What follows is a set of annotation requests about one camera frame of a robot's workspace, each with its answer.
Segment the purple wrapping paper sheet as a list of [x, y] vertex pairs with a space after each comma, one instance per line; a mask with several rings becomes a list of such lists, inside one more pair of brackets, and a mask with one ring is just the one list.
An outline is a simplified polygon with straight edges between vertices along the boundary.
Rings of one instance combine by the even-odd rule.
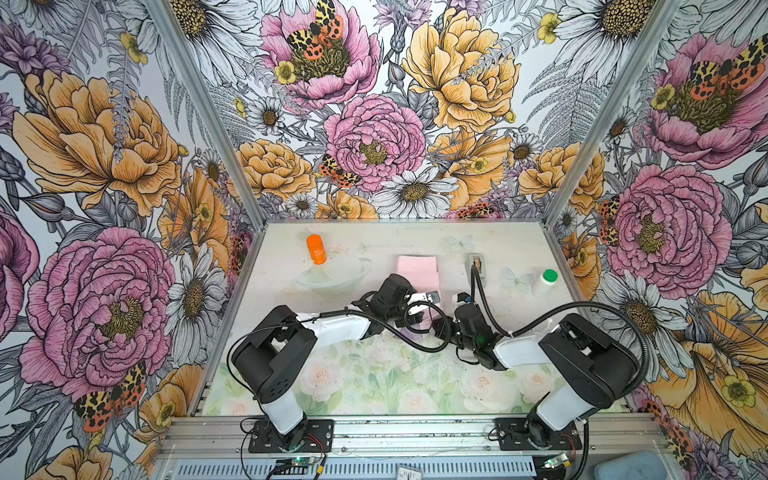
[[417, 293], [435, 293], [434, 303], [442, 307], [442, 293], [435, 256], [399, 256], [395, 272], [406, 278]]

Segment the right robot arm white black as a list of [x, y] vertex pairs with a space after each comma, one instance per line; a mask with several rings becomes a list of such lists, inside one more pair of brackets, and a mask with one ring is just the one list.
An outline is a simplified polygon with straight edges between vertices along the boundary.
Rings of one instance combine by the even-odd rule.
[[[574, 312], [581, 307], [618, 316], [638, 337], [639, 351]], [[588, 419], [635, 390], [650, 366], [650, 343], [638, 325], [622, 311], [597, 302], [563, 304], [508, 336], [492, 331], [478, 305], [464, 303], [452, 317], [435, 320], [432, 330], [457, 349], [470, 351], [489, 370], [549, 364], [559, 372], [565, 384], [544, 395], [522, 424], [500, 436], [540, 450], [552, 448], [575, 421]]]

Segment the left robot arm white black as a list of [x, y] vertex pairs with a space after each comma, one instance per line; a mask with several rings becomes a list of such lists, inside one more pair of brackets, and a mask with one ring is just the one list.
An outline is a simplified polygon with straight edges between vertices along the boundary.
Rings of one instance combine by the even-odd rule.
[[385, 330], [400, 333], [420, 324], [430, 304], [438, 300], [436, 292], [418, 292], [405, 277], [391, 274], [378, 290], [341, 309], [299, 314], [286, 305], [274, 307], [227, 353], [230, 374], [250, 392], [263, 413], [254, 422], [249, 451], [320, 452], [328, 448], [330, 443], [320, 437], [333, 431], [333, 423], [312, 423], [293, 392], [311, 355]]

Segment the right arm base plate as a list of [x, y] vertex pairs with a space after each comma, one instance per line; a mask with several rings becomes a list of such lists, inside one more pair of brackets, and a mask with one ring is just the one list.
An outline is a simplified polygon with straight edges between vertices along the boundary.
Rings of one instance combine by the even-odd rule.
[[502, 451], [566, 450], [582, 448], [582, 440], [574, 422], [555, 431], [539, 420], [523, 417], [500, 417], [489, 433]]

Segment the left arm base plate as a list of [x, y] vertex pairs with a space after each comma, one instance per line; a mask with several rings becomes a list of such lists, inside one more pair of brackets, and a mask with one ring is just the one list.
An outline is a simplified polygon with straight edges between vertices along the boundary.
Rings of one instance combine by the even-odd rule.
[[335, 422], [304, 419], [286, 434], [280, 434], [268, 417], [259, 416], [248, 434], [251, 454], [328, 453], [332, 449]]

